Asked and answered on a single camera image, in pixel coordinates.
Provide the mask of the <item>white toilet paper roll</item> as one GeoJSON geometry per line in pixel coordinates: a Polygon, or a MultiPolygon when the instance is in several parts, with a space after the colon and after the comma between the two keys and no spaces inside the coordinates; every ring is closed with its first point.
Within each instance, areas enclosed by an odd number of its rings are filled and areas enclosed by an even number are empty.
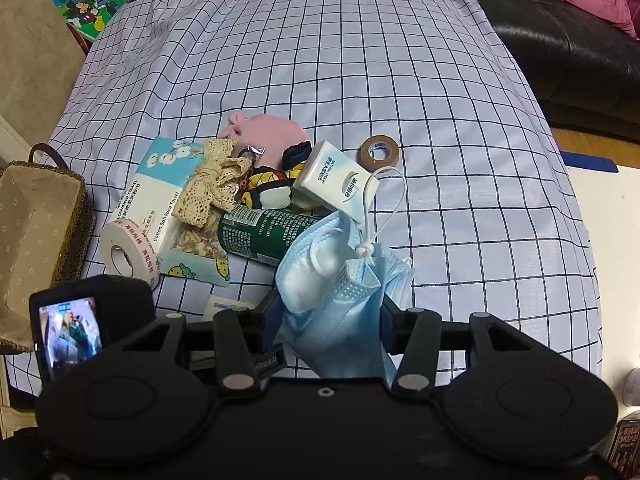
{"type": "Polygon", "coordinates": [[[160,279],[156,251],[142,227],[130,219],[108,222],[101,231],[99,252],[105,272],[144,281],[152,289],[160,279]]]}

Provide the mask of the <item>herb sachet with blue top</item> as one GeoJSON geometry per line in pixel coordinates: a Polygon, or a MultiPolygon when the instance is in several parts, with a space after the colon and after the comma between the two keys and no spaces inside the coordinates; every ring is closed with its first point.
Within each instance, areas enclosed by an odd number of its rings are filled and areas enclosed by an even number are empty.
{"type": "Polygon", "coordinates": [[[222,287],[231,278],[228,255],[216,235],[184,223],[160,254],[160,274],[222,287]]]}

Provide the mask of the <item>beige lace cloth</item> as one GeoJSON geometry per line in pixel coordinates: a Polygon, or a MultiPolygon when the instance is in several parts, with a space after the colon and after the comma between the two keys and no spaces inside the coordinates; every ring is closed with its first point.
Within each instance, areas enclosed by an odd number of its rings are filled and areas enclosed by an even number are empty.
{"type": "Polygon", "coordinates": [[[233,157],[235,140],[209,139],[202,161],[181,191],[172,215],[182,223],[202,228],[215,208],[231,212],[244,178],[252,168],[246,157],[233,157]]]}

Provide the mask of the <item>white pocket tissue pack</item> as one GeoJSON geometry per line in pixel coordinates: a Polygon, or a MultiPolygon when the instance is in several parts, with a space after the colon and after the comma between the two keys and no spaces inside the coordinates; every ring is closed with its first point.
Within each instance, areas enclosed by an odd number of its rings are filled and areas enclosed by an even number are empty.
{"type": "Polygon", "coordinates": [[[363,224],[380,182],[328,141],[314,144],[294,188],[363,224]]]}

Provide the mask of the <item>brown tape roll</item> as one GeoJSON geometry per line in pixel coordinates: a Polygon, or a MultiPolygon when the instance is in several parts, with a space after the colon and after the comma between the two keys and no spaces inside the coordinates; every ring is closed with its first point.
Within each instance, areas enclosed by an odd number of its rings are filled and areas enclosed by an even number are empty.
{"type": "Polygon", "coordinates": [[[396,167],[400,156],[399,146],[390,136],[371,136],[360,145],[357,160],[370,172],[391,166],[396,167]]]}

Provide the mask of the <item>pink soft toy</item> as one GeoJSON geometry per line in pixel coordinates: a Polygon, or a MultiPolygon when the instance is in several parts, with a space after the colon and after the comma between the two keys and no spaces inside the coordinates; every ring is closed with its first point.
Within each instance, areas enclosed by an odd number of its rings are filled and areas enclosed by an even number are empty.
{"type": "Polygon", "coordinates": [[[287,148],[309,140],[306,131],[292,120],[258,114],[246,117],[242,110],[232,112],[218,139],[233,139],[236,142],[263,148],[262,166],[274,169],[281,167],[283,153],[287,148]]]}

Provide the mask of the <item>small white tissue packet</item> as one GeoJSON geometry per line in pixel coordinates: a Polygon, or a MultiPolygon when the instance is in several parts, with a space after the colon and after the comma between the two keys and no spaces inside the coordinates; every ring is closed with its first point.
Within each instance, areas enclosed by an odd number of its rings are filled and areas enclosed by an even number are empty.
{"type": "Polygon", "coordinates": [[[257,304],[252,304],[251,302],[234,300],[226,297],[210,295],[207,299],[205,310],[202,315],[202,320],[207,322],[211,321],[213,317],[224,310],[233,310],[233,311],[246,311],[246,310],[254,310],[257,307],[257,304]]]}

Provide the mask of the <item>green drink can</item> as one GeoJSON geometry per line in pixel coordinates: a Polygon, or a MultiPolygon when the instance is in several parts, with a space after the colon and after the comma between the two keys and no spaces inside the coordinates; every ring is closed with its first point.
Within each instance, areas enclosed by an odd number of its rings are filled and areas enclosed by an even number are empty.
{"type": "Polygon", "coordinates": [[[318,218],[288,209],[250,209],[239,205],[222,215],[218,240],[230,254],[278,266],[296,237],[318,218]]]}

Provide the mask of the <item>woven basket with floral liner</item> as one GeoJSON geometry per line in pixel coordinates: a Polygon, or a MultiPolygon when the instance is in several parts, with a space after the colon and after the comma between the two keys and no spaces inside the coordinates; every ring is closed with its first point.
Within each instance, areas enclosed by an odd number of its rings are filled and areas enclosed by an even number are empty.
{"type": "Polygon", "coordinates": [[[0,339],[3,354],[32,351],[29,297],[77,280],[94,230],[85,180],[45,143],[1,176],[0,339]]]}

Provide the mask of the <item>blue white cleansing towel pack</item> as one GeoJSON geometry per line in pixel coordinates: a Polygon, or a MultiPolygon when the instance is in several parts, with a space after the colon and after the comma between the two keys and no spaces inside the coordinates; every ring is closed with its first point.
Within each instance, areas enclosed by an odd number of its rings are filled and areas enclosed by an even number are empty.
{"type": "Polygon", "coordinates": [[[204,146],[199,143],[154,139],[108,222],[136,222],[157,255],[161,254],[178,230],[179,220],[172,211],[203,155],[204,146]]]}

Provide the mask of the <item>blue white checkered sheet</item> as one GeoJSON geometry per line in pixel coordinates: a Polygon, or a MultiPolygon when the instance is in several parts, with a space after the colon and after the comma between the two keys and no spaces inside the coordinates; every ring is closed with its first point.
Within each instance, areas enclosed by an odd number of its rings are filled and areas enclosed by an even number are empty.
{"type": "Polygon", "coordinates": [[[413,307],[502,318],[590,372],[602,361],[589,236],[560,152],[477,0],[137,0],[91,48],[49,143],[104,223],[159,136],[236,110],[355,155],[400,148],[371,217],[412,260],[413,307]]]}

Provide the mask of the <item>black leather sofa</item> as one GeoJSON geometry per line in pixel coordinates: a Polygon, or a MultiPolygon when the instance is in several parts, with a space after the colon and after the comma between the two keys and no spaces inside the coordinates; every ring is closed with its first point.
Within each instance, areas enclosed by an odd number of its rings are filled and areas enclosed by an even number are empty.
{"type": "Polygon", "coordinates": [[[477,0],[548,123],[637,142],[639,43],[563,0],[477,0]]]}

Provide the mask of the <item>Mickey Mouse picture board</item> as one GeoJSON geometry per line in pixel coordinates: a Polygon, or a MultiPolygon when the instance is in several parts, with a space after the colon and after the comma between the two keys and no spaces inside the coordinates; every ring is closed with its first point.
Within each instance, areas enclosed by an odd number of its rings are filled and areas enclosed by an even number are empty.
{"type": "Polygon", "coordinates": [[[89,41],[98,38],[106,24],[127,0],[52,0],[71,28],[89,41]]]}

